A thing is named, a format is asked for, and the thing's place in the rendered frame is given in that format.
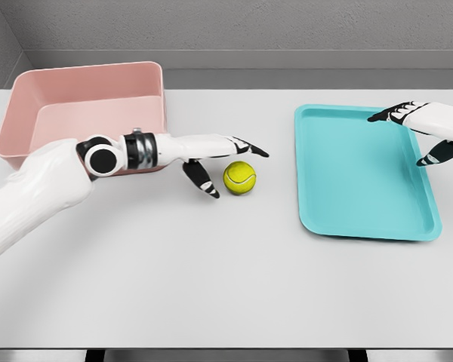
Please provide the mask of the pink plastic basket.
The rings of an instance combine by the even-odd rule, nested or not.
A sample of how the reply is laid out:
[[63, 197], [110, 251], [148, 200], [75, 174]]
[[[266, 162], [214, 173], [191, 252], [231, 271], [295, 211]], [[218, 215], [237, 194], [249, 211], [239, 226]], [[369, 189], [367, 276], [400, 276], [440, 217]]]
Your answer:
[[14, 169], [62, 139], [117, 140], [135, 128], [166, 133], [162, 67], [154, 62], [39, 69], [19, 75], [0, 128], [0, 157]]

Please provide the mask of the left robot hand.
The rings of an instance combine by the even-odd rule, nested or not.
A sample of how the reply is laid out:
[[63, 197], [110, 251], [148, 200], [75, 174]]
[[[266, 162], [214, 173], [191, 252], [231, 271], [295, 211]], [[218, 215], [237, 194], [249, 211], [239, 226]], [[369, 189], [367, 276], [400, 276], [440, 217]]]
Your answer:
[[178, 137], [174, 140], [177, 141], [179, 149], [171, 159], [181, 160], [183, 172], [193, 184], [216, 199], [220, 197], [220, 194], [211, 181], [208, 172], [201, 165], [201, 159], [225, 158], [243, 153], [252, 153], [263, 158], [270, 156], [256, 145], [233, 136], [206, 134]]

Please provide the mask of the yellow tennis ball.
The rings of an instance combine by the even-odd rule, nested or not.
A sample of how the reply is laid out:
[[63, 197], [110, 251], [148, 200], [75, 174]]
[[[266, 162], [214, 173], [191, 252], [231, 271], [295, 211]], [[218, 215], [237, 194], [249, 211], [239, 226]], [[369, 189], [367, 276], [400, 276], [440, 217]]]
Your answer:
[[255, 186], [256, 179], [254, 168], [244, 161], [230, 163], [223, 172], [223, 184], [234, 195], [250, 192]]

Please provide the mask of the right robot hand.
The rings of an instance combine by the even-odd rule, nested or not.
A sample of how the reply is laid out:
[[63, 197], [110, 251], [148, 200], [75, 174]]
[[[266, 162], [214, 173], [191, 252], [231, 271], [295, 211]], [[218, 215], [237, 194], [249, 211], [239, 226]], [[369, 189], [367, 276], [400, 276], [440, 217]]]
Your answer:
[[453, 159], [453, 106], [409, 101], [375, 113], [367, 121], [390, 121], [414, 132], [441, 139], [440, 143], [417, 160], [416, 165], [419, 167], [442, 164]]

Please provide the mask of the blue plastic tray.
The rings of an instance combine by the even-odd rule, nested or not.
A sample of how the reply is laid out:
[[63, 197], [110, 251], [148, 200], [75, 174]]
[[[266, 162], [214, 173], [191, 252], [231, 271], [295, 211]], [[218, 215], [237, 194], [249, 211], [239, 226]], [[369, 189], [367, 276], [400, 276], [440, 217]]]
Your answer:
[[319, 235], [433, 241], [442, 221], [413, 131], [369, 122], [379, 107], [306, 104], [294, 113], [302, 224]]

